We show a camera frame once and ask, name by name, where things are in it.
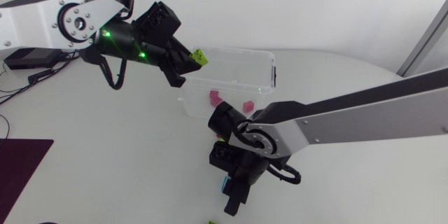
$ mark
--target green led light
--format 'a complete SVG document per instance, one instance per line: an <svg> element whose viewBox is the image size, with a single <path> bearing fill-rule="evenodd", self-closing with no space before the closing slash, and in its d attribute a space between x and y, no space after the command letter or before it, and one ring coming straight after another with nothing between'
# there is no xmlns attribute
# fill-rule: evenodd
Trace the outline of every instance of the green led light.
<svg viewBox="0 0 448 224"><path fill-rule="evenodd" d="M103 30L102 34L103 36L111 36L111 33L105 30Z"/></svg>

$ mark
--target white wall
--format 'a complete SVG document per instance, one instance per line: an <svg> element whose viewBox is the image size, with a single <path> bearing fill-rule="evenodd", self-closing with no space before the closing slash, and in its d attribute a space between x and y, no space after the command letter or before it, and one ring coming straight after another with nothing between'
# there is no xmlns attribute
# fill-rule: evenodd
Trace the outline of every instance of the white wall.
<svg viewBox="0 0 448 224"><path fill-rule="evenodd" d="M136 0L134 16L154 1ZM187 45L317 49L396 71L445 0L162 1Z"/></svg>

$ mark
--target white table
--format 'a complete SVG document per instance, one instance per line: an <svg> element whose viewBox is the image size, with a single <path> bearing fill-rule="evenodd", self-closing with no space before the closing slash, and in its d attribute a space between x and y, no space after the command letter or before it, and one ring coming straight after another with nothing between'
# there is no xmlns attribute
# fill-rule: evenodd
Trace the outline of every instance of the white table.
<svg viewBox="0 0 448 224"><path fill-rule="evenodd" d="M270 102L307 104L399 79L338 55L273 53ZM0 87L20 87L31 72ZM78 60L0 106L11 138L55 140L6 222L448 223L447 136L309 146L289 161L300 185L266 173L231 217L226 173L209 164L214 133L178 97L158 68L129 63L114 91Z"/></svg>

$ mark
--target black wire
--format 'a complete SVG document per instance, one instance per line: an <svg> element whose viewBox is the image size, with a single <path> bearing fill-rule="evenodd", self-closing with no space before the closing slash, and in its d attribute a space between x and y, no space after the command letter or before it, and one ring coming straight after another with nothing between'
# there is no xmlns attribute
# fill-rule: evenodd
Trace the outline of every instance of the black wire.
<svg viewBox="0 0 448 224"><path fill-rule="evenodd" d="M37 83L40 83L48 78L53 77L55 74L59 73L61 70L63 70L66 66L68 66L70 64L71 61L77 59L78 57L75 57L75 54L78 52L78 50L75 50L74 52L71 52L72 56L70 57L69 60L67 60L60 68L58 69L54 69L54 73L50 74L49 76L46 76L38 81L36 81L35 83L29 84L27 86L21 87L19 89L17 89L17 92L13 93L13 94L8 94L8 95L4 95L2 97L0 97L0 99L7 97L6 99L4 99L3 101L0 101L0 105L4 104L5 102L9 101L10 99L14 98L14 96L23 93L24 91L28 90L29 88L31 88L32 86L34 86Z"/></svg>
<svg viewBox="0 0 448 224"><path fill-rule="evenodd" d="M3 67L3 71L0 73L0 76L4 73L6 73L6 69L5 69L5 62L3 62L3 64L1 65Z"/></svg>
<svg viewBox="0 0 448 224"><path fill-rule="evenodd" d="M101 57L101 62L99 63L99 67L101 68L101 71L103 72L107 83L114 90L119 90L123 86L123 83L125 82L126 65L127 65L127 60L122 59L121 66L120 66L120 73L118 74L118 80L117 80L117 83L114 83L111 68L109 67L109 64L107 63L106 58Z"/></svg>
<svg viewBox="0 0 448 224"><path fill-rule="evenodd" d="M292 183L292 184L294 184L294 185L298 185L298 184L300 184L300 182L301 182L301 180L302 180L302 177L301 177L301 175L300 175L300 173L299 173L298 171L296 171L294 168L290 167L290 166L287 165L287 164L284 165L284 168L283 168L283 169L285 170L285 172L288 172L289 174L294 175L294 178L291 178L291 177L288 177L288 176L285 176L285 175L279 173L278 171L276 171L276 170L275 170L274 168L272 168L271 166L268 166L268 167L266 168L266 170L267 170L270 174L276 176L276 177L279 178L280 180L286 181L286 182L288 182L288 183Z"/></svg>
<svg viewBox="0 0 448 224"><path fill-rule="evenodd" d="M7 131L7 133L6 133L6 137L5 137L5 139L7 139L8 136L9 136L9 129L10 129L11 127L10 127L10 125L9 125L8 119L6 119L6 117L4 117L3 115L0 115L0 116L1 116L3 119L5 119L6 123L8 124L8 131Z"/></svg>

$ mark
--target green object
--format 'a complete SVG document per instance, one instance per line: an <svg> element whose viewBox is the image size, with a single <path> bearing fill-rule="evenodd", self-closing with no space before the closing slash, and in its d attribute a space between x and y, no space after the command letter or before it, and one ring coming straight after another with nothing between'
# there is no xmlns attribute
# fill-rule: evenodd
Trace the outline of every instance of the green object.
<svg viewBox="0 0 448 224"><path fill-rule="evenodd" d="M111 36L111 33L106 30L103 30L102 34L103 36Z"/></svg>
<svg viewBox="0 0 448 224"><path fill-rule="evenodd" d="M205 54L201 49L197 49L194 53L190 54L190 58L194 59L201 66L205 66L209 63L209 60L205 57Z"/></svg>

